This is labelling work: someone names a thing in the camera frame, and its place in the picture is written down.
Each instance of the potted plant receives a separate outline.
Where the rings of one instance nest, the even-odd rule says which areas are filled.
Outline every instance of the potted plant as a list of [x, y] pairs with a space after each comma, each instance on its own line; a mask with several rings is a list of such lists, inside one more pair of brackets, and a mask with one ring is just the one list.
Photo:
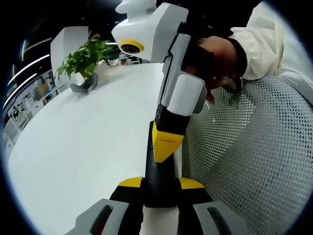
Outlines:
[[96, 69], [103, 63], [102, 66], [107, 67], [109, 64], [109, 56], [115, 49], [106, 44], [107, 41], [102, 41], [100, 35], [92, 36], [84, 45], [78, 48], [73, 54], [69, 54], [62, 62], [62, 65], [57, 69], [58, 77], [65, 73], [69, 78], [73, 73], [80, 73], [84, 78], [84, 83], [80, 86], [72, 83], [70, 88], [74, 92], [86, 93], [89, 90], [95, 89], [98, 84], [98, 75], [105, 76], [107, 74], [96, 74]]

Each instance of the ceiling light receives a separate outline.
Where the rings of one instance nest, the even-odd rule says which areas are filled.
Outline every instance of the ceiling light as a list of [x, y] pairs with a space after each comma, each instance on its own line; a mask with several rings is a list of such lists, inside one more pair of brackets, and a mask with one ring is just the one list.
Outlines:
[[50, 41], [51, 39], [52, 39], [52, 38], [47, 38], [47, 39], [44, 39], [44, 40], [42, 40], [42, 41], [40, 41], [40, 42], [38, 42], [38, 43], [36, 43], [36, 44], [34, 44], [34, 45], [31, 45], [30, 47], [28, 47], [28, 48], [26, 48], [26, 49], [24, 50], [24, 53], [27, 52], [29, 49], [32, 49], [33, 47], [36, 47], [36, 46], [40, 45], [41, 43], [45, 43], [45, 42]]
[[6, 99], [4, 105], [3, 105], [3, 108], [6, 106], [6, 104], [10, 101], [10, 99], [15, 95], [16, 92], [19, 91], [19, 89], [25, 85], [26, 82], [28, 82], [30, 79], [32, 79], [34, 76], [36, 76], [37, 74], [33, 74], [31, 75], [28, 79], [26, 79], [22, 84], [20, 84], [12, 93], [11, 95]]
[[41, 60], [43, 60], [43, 59], [45, 59], [45, 58], [47, 58], [47, 57], [49, 57], [49, 56], [50, 56], [50, 54], [45, 55], [45, 56], [40, 57], [39, 59], [37, 59], [37, 60], [31, 62], [29, 65], [26, 65], [24, 68], [22, 68], [20, 71], [18, 71], [18, 72], [10, 79], [10, 81], [8, 82], [8, 84], [7, 84], [6, 86], [9, 86], [9, 84], [10, 84], [18, 75], [20, 75], [23, 71], [25, 71], [27, 68], [29, 68], [29, 67], [32, 66], [33, 64], [35, 64], [35, 63], [37, 63], [37, 62], [39, 62], [39, 61], [41, 61]]
[[24, 40], [23, 46], [22, 46], [22, 61], [24, 61], [25, 46], [26, 46], [26, 40]]

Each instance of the human hand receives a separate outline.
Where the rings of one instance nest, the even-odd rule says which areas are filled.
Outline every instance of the human hand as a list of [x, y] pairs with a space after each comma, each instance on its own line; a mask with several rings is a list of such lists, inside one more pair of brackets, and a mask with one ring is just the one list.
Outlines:
[[190, 59], [183, 70], [195, 76], [202, 74], [202, 77], [199, 77], [205, 81], [207, 100], [214, 104], [214, 96], [210, 90], [228, 86], [229, 91], [235, 92], [241, 88], [242, 81], [240, 77], [246, 70], [246, 54], [237, 41], [232, 40], [230, 42], [228, 39], [216, 36], [199, 39], [197, 44], [212, 53], [212, 62], [205, 66], [198, 66], [199, 63], [195, 64], [197, 62]]

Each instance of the white shirt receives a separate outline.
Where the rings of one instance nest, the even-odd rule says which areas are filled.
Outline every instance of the white shirt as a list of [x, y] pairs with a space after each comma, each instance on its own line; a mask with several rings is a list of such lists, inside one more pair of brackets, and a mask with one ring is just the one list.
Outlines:
[[266, 3], [257, 5], [246, 27], [234, 27], [230, 36], [246, 52], [243, 79], [255, 80], [275, 74], [313, 103], [313, 66], [296, 34]]
[[121, 61], [119, 59], [114, 60], [113, 66], [123, 66], [123, 65], [131, 65], [130, 59], [126, 58], [126, 63], [121, 64]]

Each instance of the robotic arm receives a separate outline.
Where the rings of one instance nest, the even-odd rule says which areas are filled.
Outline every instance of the robotic arm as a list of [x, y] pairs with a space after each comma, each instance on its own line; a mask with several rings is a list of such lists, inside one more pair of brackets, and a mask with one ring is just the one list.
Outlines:
[[188, 10], [168, 3], [156, 8], [155, 2], [123, 0], [116, 11], [126, 13], [127, 19], [112, 35], [124, 53], [164, 63], [152, 133], [155, 162], [161, 163], [181, 145], [189, 119], [201, 111], [207, 91], [202, 79], [181, 70], [187, 50], [201, 50], [190, 43], [191, 35], [181, 32]]
[[207, 94], [204, 81], [182, 68], [191, 55], [200, 58], [196, 64], [202, 66], [212, 61], [209, 52], [193, 43], [192, 28], [186, 23], [188, 10], [168, 3], [156, 8], [156, 0], [123, 0], [116, 11], [127, 14], [112, 31], [119, 48], [163, 63], [156, 117], [148, 135], [146, 174], [121, 182], [109, 200], [101, 199], [78, 216], [67, 235], [138, 235], [144, 205], [178, 207], [180, 234], [249, 235], [246, 221], [222, 202], [212, 202], [202, 184], [175, 176], [173, 153]]

